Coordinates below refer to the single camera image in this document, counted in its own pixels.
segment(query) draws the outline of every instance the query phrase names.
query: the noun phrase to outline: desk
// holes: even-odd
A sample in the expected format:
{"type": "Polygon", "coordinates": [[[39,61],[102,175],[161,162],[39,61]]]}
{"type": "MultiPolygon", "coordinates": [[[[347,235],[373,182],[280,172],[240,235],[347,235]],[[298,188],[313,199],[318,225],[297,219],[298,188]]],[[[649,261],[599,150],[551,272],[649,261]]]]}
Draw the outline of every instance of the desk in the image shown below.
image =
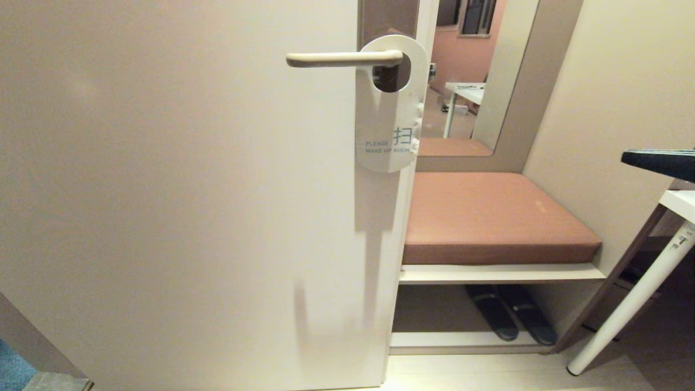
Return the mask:
{"type": "Polygon", "coordinates": [[[608,317],[581,352],[567,365],[567,371],[578,376],[591,361],[618,335],[644,303],[656,292],[666,277],[695,244],[695,190],[668,190],[659,201],[685,219],[659,257],[647,269],[632,291],[608,317]]]}
{"type": "Polygon", "coordinates": [[[446,116],[446,125],[444,125],[444,138],[449,138],[451,121],[454,118],[454,110],[456,109],[456,97],[461,96],[475,104],[481,104],[483,94],[485,94],[485,83],[446,83],[444,88],[451,91],[449,112],[446,116]]]}

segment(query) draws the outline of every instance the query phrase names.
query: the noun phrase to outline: wall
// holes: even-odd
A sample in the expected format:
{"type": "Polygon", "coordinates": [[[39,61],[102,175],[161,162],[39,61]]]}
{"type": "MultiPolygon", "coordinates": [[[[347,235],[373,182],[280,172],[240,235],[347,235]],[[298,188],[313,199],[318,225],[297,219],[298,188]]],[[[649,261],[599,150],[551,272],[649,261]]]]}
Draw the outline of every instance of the wall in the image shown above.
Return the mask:
{"type": "Polygon", "coordinates": [[[507,0],[497,0],[490,27],[490,38],[459,38],[457,29],[438,28],[434,36],[432,62],[437,76],[430,86],[448,96],[447,81],[483,81],[492,62],[492,55],[502,24],[507,0]]]}
{"type": "MultiPolygon", "coordinates": [[[[603,240],[601,291],[671,183],[620,163],[622,151],[695,143],[694,17],[694,2],[584,0],[524,168],[603,240]]],[[[569,307],[591,299],[573,328],[600,300],[591,290],[534,292],[569,307]]]]}

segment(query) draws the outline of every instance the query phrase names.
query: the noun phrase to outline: bench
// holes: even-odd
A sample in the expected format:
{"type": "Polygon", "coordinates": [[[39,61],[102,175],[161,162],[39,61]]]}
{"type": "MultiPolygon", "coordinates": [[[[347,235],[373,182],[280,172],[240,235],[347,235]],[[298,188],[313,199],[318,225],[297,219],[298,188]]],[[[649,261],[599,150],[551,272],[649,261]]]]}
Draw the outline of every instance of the bench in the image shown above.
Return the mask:
{"type": "Polygon", "coordinates": [[[403,264],[577,264],[599,246],[521,174],[415,174],[403,264]]]}

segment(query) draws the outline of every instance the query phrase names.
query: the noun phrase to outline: window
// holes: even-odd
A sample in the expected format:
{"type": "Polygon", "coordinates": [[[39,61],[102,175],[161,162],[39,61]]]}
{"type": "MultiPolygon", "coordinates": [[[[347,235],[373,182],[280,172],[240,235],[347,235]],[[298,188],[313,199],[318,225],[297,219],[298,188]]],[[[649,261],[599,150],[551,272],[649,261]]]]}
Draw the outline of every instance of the window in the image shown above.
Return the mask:
{"type": "Polygon", "coordinates": [[[460,11],[461,0],[439,0],[436,25],[457,27],[460,11]]]}
{"type": "Polygon", "coordinates": [[[465,9],[461,9],[463,23],[462,35],[488,35],[492,15],[495,13],[496,0],[468,0],[465,9]]]}

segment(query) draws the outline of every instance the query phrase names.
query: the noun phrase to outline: black slipper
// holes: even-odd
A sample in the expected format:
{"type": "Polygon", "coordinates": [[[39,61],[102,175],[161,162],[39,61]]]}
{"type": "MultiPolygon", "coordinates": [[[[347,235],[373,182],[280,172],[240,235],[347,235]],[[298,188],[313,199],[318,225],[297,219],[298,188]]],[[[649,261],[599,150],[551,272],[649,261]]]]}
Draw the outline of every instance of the black slipper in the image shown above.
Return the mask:
{"type": "Polygon", "coordinates": [[[492,331],[504,341],[514,341],[519,330],[492,285],[466,285],[466,291],[492,331]]]}
{"type": "Polygon", "coordinates": [[[526,289],[521,285],[498,285],[497,290],[536,342],[546,346],[557,342],[557,333],[526,289]]]}

